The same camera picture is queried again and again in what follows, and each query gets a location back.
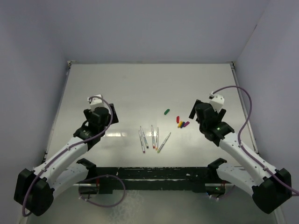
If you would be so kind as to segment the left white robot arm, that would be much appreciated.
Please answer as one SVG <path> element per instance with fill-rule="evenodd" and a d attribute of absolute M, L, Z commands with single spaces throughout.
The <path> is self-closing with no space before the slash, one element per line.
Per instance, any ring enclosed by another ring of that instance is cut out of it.
<path fill-rule="evenodd" d="M 14 200 L 22 206 L 22 215 L 44 214 L 53 201 L 73 184 L 91 183 L 96 178 L 95 164 L 80 157 L 95 146 L 118 117 L 113 104 L 104 107 L 91 103 L 84 110 L 85 121 L 69 142 L 47 161 L 23 169 L 17 177 Z"/>

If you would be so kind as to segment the blue pen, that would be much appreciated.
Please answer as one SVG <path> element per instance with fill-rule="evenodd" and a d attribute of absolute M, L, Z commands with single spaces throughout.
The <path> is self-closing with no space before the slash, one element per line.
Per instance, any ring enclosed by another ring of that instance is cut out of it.
<path fill-rule="evenodd" d="M 142 135 L 142 138 L 143 138 L 145 147 L 146 147 L 146 148 L 149 148 L 149 145 L 148 145 L 148 142 L 147 142 L 147 139 L 146 139 L 146 135 L 145 135 L 145 132 L 144 132 L 144 130 L 143 130 L 142 127 L 140 127 L 140 131 L 141 131 L 141 135 Z"/>

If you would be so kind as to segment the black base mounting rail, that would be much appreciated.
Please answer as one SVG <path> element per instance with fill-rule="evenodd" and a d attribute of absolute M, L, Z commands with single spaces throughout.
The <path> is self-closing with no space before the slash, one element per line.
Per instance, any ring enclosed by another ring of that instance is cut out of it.
<path fill-rule="evenodd" d="M 97 167 L 87 159 L 77 162 L 88 170 L 79 182 L 82 194 L 112 194 L 115 190 L 191 191 L 221 196 L 231 183 L 216 174 L 216 166 L 224 163 L 217 159 L 207 167 Z"/>

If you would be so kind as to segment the purple pen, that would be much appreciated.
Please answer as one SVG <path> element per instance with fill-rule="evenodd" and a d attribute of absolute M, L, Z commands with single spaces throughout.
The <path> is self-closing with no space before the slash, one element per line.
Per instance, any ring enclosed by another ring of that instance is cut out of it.
<path fill-rule="evenodd" d="M 145 147 L 144 147 L 144 144 L 143 144 L 142 134 L 141 134 L 140 130 L 138 131 L 138 134 L 139 134 L 139 139 L 140 139 L 140 143 L 141 143 L 142 152 L 145 154 Z"/>

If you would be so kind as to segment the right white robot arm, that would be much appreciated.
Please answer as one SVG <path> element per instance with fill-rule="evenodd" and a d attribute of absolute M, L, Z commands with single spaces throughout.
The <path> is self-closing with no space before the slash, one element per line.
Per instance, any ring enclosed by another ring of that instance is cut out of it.
<path fill-rule="evenodd" d="M 222 121 L 225 109 L 217 111 L 211 103 L 196 100 L 189 115 L 196 119 L 205 138 L 231 155 L 242 169 L 225 161 L 208 170 L 208 179 L 221 179 L 248 193 L 256 206 L 266 214 L 272 213 L 292 197 L 292 178 L 286 169 L 278 170 L 243 144 L 234 129 Z"/>

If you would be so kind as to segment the green tipped pen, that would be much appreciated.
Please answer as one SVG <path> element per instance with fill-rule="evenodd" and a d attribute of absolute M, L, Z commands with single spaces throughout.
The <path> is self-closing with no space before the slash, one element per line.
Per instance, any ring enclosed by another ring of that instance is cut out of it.
<path fill-rule="evenodd" d="M 164 141 L 162 142 L 160 148 L 157 150 L 157 153 L 160 153 L 161 150 L 163 149 L 163 147 L 165 146 L 166 142 L 168 141 L 169 137 L 171 135 L 171 132 L 167 135 L 167 137 L 164 139 Z"/>

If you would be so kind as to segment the red tipped pen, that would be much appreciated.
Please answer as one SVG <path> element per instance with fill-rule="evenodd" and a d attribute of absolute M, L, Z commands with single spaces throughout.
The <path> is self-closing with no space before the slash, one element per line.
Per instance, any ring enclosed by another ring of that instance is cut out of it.
<path fill-rule="evenodd" d="M 152 138 L 152 147 L 155 149 L 156 145 L 155 145 L 155 135 L 154 135 L 154 127 L 153 127 L 153 125 L 151 125 L 151 138 Z"/>

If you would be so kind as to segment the yellow tipped pen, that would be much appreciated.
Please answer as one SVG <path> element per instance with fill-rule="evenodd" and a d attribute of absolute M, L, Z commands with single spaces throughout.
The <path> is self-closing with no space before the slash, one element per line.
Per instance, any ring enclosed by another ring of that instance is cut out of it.
<path fill-rule="evenodd" d="M 155 142 L 155 150 L 158 150 L 158 144 L 159 144 L 159 127 L 157 127 L 156 131 L 156 142 Z"/>

